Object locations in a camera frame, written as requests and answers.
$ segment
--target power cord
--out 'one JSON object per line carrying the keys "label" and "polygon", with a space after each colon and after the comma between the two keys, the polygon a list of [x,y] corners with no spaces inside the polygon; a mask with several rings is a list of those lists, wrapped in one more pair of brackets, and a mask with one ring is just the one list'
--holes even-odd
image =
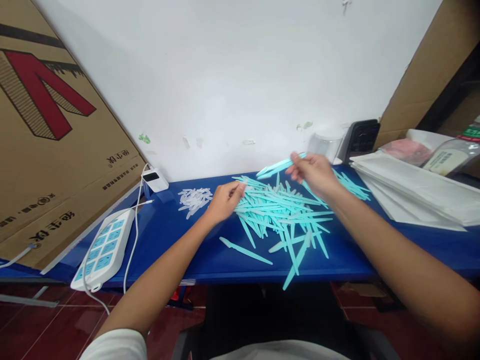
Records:
{"label": "power cord", "polygon": [[[126,270],[125,270],[125,276],[123,278],[123,293],[125,294],[127,292],[126,290],[126,284],[127,284],[127,275],[129,273],[129,267],[130,267],[130,263],[132,262],[132,257],[134,255],[134,251],[135,251],[135,247],[137,245],[137,240],[139,239],[139,222],[138,222],[138,209],[139,209],[139,206],[141,205],[145,205],[145,204],[150,204],[153,202],[153,200],[148,200],[148,201],[145,201],[145,202],[142,202],[140,203],[140,195],[142,195],[142,184],[143,184],[143,180],[144,180],[144,171],[145,171],[145,168],[147,167],[147,165],[149,165],[148,163],[145,164],[145,166],[143,167],[143,170],[141,171],[141,174],[140,174],[140,187],[138,188],[138,197],[137,197],[137,200],[136,200],[136,205],[135,206],[132,206],[132,207],[129,207],[127,209],[125,209],[123,212],[117,214],[116,217],[119,217],[120,215],[122,215],[123,213],[127,212],[128,210],[130,209],[133,209],[135,208],[135,230],[136,230],[136,234],[135,234],[135,241],[133,243],[133,248],[131,249],[131,254],[130,254],[130,259],[128,259],[128,264],[126,266]],[[109,222],[107,224],[105,224],[104,227],[102,227],[101,229],[98,230],[97,234],[101,233],[107,226],[109,226],[112,222]],[[85,255],[85,259],[88,259],[88,257],[90,256],[90,251],[92,250],[92,247],[94,245],[95,241],[92,241],[91,244],[90,244],[90,247],[88,248],[88,251]],[[105,303],[103,301],[101,301],[100,299],[98,299],[97,297],[95,297],[91,292],[90,292],[90,289],[88,288],[87,286],[87,281],[86,281],[86,265],[87,265],[87,261],[84,260],[84,263],[83,263],[83,272],[82,272],[82,281],[83,281],[83,287],[85,289],[85,292],[86,294],[91,297],[92,299],[96,300],[97,302],[99,302],[103,308],[105,309],[106,313],[108,315],[110,315],[110,310],[108,308],[107,305],[105,305]]]}
{"label": "power cord", "polygon": [[[147,166],[150,166],[150,164],[147,162],[145,163],[145,166],[143,167],[141,174],[140,174],[140,188],[138,189],[138,198],[136,200],[136,203],[138,204],[140,202],[140,195],[142,194],[142,183],[144,181],[144,171]],[[134,252],[135,252],[135,247],[137,246],[137,240],[139,239],[139,219],[138,219],[138,207],[135,207],[135,241],[133,242],[133,247],[131,249],[130,253],[130,258],[128,259],[128,264],[126,265],[125,269],[125,276],[123,277],[123,293],[125,294],[127,292],[127,276],[129,274],[129,269],[130,269],[130,263],[132,262],[132,258],[134,257]]]}
{"label": "power cord", "polygon": [[21,258],[23,258],[25,255],[27,255],[27,253],[34,249],[34,246],[33,245],[29,245],[25,250],[23,250],[21,253],[19,253],[17,256],[15,256],[12,260],[10,260],[9,262],[7,263],[4,263],[3,265],[0,265],[0,269],[3,269],[3,268],[7,268],[9,267],[10,265],[12,264],[15,264],[18,260],[20,260]]}

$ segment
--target red printed logo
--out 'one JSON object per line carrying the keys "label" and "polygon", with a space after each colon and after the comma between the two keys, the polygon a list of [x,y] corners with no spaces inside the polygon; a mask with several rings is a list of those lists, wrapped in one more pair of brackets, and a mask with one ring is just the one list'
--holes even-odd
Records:
{"label": "red printed logo", "polygon": [[31,53],[0,50],[0,87],[40,138],[60,140],[72,130],[59,106],[85,117],[96,110]]}

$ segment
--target pink package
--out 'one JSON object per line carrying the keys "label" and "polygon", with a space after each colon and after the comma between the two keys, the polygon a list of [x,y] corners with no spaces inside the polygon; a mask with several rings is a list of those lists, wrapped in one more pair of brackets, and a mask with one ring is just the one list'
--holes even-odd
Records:
{"label": "pink package", "polygon": [[409,139],[391,141],[380,147],[380,150],[418,167],[432,156],[432,152],[426,146]]}

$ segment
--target white sleeve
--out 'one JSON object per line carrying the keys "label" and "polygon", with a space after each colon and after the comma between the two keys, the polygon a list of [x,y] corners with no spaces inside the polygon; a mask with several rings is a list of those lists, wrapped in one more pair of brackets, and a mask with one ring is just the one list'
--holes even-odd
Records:
{"label": "white sleeve", "polygon": [[147,345],[138,331],[117,329],[96,338],[80,360],[147,360]]}

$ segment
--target white shirt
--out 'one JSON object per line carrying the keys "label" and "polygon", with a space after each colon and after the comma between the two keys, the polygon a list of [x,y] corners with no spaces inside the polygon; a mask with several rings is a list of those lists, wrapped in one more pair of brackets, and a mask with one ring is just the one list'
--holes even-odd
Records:
{"label": "white shirt", "polygon": [[[96,338],[80,360],[147,360],[147,345],[135,330],[117,329]],[[326,347],[300,340],[251,344],[212,360],[349,360]]]}

